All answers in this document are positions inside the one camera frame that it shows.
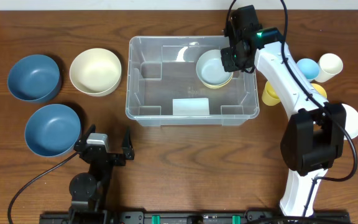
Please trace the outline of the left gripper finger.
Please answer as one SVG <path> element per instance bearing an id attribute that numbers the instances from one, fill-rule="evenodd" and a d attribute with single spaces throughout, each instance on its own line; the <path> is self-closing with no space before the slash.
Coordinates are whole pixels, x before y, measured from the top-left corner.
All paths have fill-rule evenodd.
<path id="1" fill-rule="evenodd" d="M 88 147 L 88 143 L 86 142 L 89 138 L 91 133 L 94 133 L 96 131 L 96 125 L 92 124 L 89 129 L 82 135 L 82 137 L 77 140 L 77 142 L 74 145 L 74 150 L 76 152 L 84 152 L 86 151 Z"/>
<path id="2" fill-rule="evenodd" d="M 126 160 L 134 160 L 135 152 L 131 141 L 131 132 L 130 129 L 126 129 L 126 133 L 124 135 L 124 139 L 122 141 L 121 149 Z"/>

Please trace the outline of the light grey small bowl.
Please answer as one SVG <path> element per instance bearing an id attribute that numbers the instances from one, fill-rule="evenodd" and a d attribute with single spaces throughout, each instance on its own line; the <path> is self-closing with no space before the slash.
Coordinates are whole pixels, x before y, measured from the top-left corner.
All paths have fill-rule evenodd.
<path id="1" fill-rule="evenodd" d="M 221 52 L 218 49 L 209 50 L 202 54 L 196 63 L 196 74 L 199 80 L 211 85 L 224 83 L 233 75 L 226 72 L 221 61 Z"/>

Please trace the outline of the yellow small bowl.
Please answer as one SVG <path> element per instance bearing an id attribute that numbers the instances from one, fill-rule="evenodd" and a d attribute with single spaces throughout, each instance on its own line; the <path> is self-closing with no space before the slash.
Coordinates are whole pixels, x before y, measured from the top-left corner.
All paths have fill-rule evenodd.
<path id="1" fill-rule="evenodd" d="M 211 84 L 208 84 L 204 81 L 201 80 L 201 82 L 203 83 L 204 86 L 210 88 L 210 89 L 218 89 L 218 88 L 222 88 L 223 86 L 227 85 L 231 80 L 232 80 L 232 77 L 233 75 L 231 75 L 228 80 L 226 80 L 224 83 L 222 84 L 219 84 L 219 85 L 211 85 Z"/>

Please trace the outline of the light blue cup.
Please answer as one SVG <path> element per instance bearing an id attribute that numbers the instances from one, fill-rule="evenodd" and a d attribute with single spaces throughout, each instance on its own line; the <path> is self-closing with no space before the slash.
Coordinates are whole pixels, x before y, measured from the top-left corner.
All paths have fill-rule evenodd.
<path id="1" fill-rule="evenodd" d="M 309 82 L 319 75 L 319 65 L 310 58 L 303 58 L 297 61 L 296 65 Z"/>

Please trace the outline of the cream white cup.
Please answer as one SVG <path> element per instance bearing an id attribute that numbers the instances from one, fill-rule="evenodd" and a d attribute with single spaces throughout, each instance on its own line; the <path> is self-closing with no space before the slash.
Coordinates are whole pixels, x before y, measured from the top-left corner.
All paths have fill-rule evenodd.
<path id="1" fill-rule="evenodd" d="M 319 83 L 324 83 L 335 77 L 337 74 L 342 72 L 344 66 L 342 59 L 332 53 L 322 55 L 318 61 L 318 65 L 319 73 L 314 80 Z"/>

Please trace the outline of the white small bowl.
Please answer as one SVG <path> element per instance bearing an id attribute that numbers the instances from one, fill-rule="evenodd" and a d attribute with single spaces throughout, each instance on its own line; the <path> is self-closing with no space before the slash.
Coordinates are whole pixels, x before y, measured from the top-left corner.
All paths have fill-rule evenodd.
<path id="1" fill-rule="evenodd" d="M 342 104 L 346 111 L 345 130 L 351 139 L 358 137 L 358 112 L 347 104 Z"/>

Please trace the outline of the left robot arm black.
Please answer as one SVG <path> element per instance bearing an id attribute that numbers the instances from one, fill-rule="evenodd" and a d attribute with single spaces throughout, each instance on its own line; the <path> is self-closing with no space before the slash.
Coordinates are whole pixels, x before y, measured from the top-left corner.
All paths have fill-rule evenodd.
<path id="1" fill-rule="evenodd" d="M 80 159 L 89 164 L 89 170 L 74 176 L 69 184 L 69 224 L 117 222 L 116 214 L 105 209 L 105 204 L 113 168 L 125 166 L 127 160 L 135 157 L 130 130 L 126 130 L 122 140 L 122 153 L 108 152 L 108 136 L 95 131 L 96 126 L 91 125 L 74 145 Z"/>

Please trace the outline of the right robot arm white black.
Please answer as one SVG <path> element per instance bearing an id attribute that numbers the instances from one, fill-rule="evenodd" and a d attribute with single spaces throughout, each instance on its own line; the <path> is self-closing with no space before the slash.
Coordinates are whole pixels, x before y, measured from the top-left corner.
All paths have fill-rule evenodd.
<path id="1" fill-rule="evenodd" d="M 285 216 L 310 217 L 320 182 L 342 155 L 346 110 L 312 87 L 277 28 L 227 26 L 224 35 L 229 39 L 221 50 L 225 71 L 258 70 L 283 104 L 288 125 L 280 150 L 289 173 L 280 209 Z"/>

